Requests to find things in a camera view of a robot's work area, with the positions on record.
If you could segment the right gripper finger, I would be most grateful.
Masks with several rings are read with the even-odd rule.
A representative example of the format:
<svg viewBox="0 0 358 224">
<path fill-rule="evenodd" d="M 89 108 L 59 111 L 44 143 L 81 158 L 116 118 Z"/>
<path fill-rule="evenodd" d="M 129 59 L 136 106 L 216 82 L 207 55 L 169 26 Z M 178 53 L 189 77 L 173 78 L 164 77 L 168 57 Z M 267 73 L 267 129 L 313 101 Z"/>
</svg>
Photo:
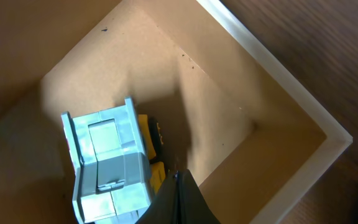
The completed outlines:
<svg viewBox="0 0 358 224">
<path fill-rule="evenodd" d="M 188 169 L 171 172 L 150 207 L 138 219 L 141 224 L 219 223 L 209 209 Z"/>
</svg>

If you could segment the yellow grey toy truck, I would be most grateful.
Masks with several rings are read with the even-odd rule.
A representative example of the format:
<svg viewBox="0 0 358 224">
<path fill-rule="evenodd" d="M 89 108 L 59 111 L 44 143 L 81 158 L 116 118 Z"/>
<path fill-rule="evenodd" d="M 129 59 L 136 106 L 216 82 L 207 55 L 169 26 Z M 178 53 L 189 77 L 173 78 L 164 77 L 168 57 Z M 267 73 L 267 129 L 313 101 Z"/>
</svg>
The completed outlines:
<svg viewBox="0 0 358 224">
<path fill-rule="evenodd" d="M 137 114 L 132 98 L 79 117 L 61 115 L 75 171 L 72 205 L 78 223 L 136 223 L 165 178 L 157 123 Z"/>
</svg>

